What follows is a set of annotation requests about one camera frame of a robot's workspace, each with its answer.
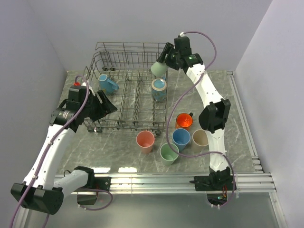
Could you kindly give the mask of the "light blue floral mug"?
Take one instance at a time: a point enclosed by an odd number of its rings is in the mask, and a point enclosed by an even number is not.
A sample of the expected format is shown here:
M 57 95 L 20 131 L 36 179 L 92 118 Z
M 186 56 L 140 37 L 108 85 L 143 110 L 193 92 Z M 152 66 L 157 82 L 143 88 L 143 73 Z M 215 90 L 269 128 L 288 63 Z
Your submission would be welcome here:
M 119 90 L 119 85 L 110 76 L 101 74 L 98 78 L 99 87 L 106 95 L 111 95 Z

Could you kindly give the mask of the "teal patterned mug yellow inside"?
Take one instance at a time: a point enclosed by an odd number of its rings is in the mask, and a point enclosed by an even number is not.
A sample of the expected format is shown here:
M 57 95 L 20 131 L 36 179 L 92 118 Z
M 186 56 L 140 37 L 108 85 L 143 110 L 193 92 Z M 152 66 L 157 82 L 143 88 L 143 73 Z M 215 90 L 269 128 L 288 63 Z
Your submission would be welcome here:
M 152 97 L 156 102 L 163 102 L 167 97 L 167 82 L 162 78 L 156 78 L 151 83 Z

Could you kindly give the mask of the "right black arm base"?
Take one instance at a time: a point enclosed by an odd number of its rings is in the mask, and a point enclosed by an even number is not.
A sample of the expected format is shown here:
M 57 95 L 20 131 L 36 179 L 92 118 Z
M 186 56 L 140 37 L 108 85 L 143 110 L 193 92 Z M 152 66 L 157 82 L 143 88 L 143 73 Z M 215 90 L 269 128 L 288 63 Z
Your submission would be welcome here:
M 207 192 L 207 200 L 211 206 L 221 207 L 228 201 L 228 191 L 234 193 L 237 189 L 233 177 L 194 176 L 194 180 L 190 180 L 194 184 L 195 191 Z

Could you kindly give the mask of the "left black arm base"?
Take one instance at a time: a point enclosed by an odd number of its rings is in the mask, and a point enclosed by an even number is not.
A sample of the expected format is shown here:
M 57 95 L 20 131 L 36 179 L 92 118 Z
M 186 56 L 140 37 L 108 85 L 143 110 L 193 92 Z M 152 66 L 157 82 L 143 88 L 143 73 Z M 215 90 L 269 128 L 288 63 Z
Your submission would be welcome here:
M 93 184 L 85 185 L 79 188 L 77 192 L 77 203 L 82 206 L 94 205 L 97 203 L 102 194 L 109 196 L 107 192 L 110 191 L 111 177 L 95 178 Z

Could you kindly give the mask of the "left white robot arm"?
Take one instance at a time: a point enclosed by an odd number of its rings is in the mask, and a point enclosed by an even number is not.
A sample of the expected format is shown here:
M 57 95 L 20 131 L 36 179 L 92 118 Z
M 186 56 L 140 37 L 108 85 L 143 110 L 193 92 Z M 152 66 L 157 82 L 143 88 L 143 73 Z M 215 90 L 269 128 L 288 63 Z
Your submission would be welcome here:
M 66 147 L 84 120 L 98 121 L 115 111 L 117 108 L 102 90 L 93 92 L 78 84 L 70 87 L 68 98 L 51 115 L 46 140 L 32 169 L 22 183 L 14 183 L 11 188 L 23 208 L 54 215 L 64 198 L 77 189 L 109 190 L 111 179 L 97 180 L 88 167 L 77 166 L 59 180 L 55 175 Z

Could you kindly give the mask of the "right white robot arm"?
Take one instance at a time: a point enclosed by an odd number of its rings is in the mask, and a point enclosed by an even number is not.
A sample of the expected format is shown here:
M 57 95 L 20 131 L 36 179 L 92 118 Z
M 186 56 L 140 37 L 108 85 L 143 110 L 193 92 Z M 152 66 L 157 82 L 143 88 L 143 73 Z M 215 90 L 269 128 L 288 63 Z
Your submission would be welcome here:
M 232 185 L 236 189 L 235 172 L 229 161 L 224 144 L 224 132 L 231 103 L 224 99 L 213 85 L 207 73 L 207 66 L 199 54 L 192 53 L 190 39 L 182 32 L 174 43 L 166 43 L 157 61 L 151 67 L 155 75 L 163 73 L 160 67 L 182 69 L 192 81 L 202 100 L 203 109 L 199 124 L 205 131 L 209 143 L 209 176 L 205 184 L 211 190 L 226 190 Z

